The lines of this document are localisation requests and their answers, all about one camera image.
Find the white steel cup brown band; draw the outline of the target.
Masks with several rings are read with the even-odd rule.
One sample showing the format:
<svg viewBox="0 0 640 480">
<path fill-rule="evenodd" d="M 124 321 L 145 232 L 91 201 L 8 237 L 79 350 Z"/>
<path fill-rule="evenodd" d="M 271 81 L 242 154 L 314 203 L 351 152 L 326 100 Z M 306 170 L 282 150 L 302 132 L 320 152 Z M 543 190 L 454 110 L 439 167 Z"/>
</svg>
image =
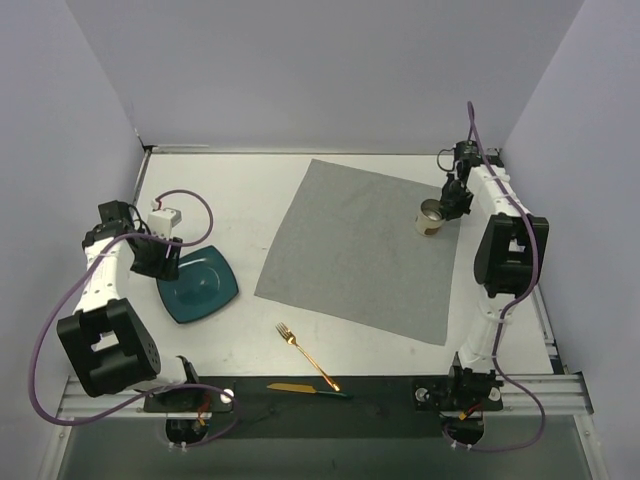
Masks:
<svg viewBox="0 0 640 480">
<path fill-rule="evenodd" d="M 440 211 L 440 202 L 435 199 L 424 200 L 415 218 L 416 231 L 422 236 L 436 234 L 445 223 Z"/>
</svg>

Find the grey cloth placemat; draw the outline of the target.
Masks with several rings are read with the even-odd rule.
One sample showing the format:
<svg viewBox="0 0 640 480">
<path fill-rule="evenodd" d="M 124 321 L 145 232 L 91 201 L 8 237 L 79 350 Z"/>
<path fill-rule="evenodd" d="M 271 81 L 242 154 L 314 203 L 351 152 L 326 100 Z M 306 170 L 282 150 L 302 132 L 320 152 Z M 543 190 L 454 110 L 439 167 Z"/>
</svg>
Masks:
<svg viewBox="0 0 640 480">
<path fill-rule="evenodd" d="M 416 228 L 436 187 L 314 160 L 274 237 L 255 294 L 442 346 L 460 232 Z"/>
</svg>

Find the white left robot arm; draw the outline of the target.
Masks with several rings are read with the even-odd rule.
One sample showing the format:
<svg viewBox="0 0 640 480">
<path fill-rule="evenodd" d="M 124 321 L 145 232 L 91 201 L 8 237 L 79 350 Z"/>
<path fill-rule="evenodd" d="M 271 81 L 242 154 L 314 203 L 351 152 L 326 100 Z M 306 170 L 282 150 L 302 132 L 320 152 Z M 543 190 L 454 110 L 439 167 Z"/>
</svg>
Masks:
<svg viewBox="0 0 640 480">
<path fill-rule="evenodd" d="M 203 398 L 193 364 L 182 355 L 160 353 L 127 297 L 131 274 L 178 278 L 182 241 L 172 230 L 181 213 L 159 207 L 136 227 L 123 201 L 104 203 L 98 210 L 100 222 L 82 242 L 89 277 L 73 314 L 56 325 L 73 370 L 90 397 L 168 387 L 172 404 L 193 410 Z"/>
</svg>

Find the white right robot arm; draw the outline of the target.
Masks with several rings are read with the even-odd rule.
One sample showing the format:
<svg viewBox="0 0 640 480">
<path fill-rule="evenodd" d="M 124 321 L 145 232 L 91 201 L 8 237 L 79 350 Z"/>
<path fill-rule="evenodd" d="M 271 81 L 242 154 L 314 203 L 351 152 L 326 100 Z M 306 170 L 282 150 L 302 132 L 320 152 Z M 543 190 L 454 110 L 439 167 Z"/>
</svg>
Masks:
<svg viewBox="0 0 640 480">
<path fill-rule="evenodd" d="M 479 300 L 456 360 L 464 370 L 495 374 L 506 327 L 539 281 L 549 222 L 523 206 L 497 154 L 484 157 L 473 140 L 456 143 L 452 152 L 440 214 L 452 221 L 479 213 L 484 221 L 473 263 Z"/>
</svg>

